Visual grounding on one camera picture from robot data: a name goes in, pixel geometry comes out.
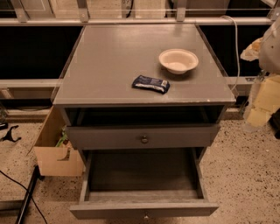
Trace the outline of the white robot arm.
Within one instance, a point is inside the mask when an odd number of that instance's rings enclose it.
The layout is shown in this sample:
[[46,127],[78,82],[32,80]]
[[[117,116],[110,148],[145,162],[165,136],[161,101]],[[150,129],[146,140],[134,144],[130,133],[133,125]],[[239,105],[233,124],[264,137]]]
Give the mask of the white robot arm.
[[280,17],[262,37],[259,66],[271,74],[280,74]]

